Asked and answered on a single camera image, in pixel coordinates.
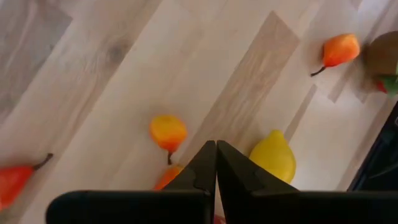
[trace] toy fruit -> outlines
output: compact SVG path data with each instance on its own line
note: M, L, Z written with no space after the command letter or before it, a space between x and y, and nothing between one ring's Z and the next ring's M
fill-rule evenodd
M387 93L389 96L398 94L398 77L393 75L378 75L376 78L376 87L379 91Z
M183 170L180 166L173 166L167 169L166 173L156 184L155 190L162 190L167 184L169 184L174 178L181 173Z
M172 115L157 116L150 124L150 134L162 149L169 152L167 161L171 165L171 155L187 137L184 123Z
M296 161L282 131L271 131L267 138L254 147L249 158L288 184L294 177Z
M398 31L380 35L365 48L366 71L371 75L398 75Z
M328 40L323 46L323 67L311 74L318 75L328 67L334 67L341 63L349 62L356 58L361 49L354 34L342 34Z
M8 208L15 201L33 172L44 166L52 157L53 154L48 153L45 160L37 165L0 169L0 210Z

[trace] yellow lemon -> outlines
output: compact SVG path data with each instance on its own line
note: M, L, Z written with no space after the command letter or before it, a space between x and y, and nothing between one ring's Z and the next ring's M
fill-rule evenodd
M294 177L296 161L282 131L271 131L268 137L254 147L249 158L288 184Z

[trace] laminate floor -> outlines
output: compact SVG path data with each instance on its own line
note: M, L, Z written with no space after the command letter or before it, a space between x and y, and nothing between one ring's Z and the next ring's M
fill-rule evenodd
M344 190L395 104L360 60L321 67L322 43L398 28L396 0L0 0L0 164L53 160L4 223L43 223L76 189L151 189L167 167L157 114L185 121L172 160L207 139L248 154L280 129L292 185ZM217 212L221 213L217 199Z

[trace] orange pear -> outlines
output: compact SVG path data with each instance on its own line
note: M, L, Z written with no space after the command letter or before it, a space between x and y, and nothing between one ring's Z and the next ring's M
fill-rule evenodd
M150 123L150 134L159 147L169 152L170 157L187 137L187 129L182 121L172 115L156 116Z
M328 40L323 46L323 67L311 74L318 75L328 67L349 62L356 58L361 51L359 42L354 34L341 34Z
M155 190L162 190L167 184L169 184L176 176L178 176L183 170L180 166L173 166L167 169L163 177L155 186Z

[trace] red pear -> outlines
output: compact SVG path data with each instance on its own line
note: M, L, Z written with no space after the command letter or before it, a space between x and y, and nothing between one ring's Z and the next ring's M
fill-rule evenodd
M34 171L44 166L53 154L48 153L45 160L34 166L17 166L0 169L0 210L8 208L22 192Z

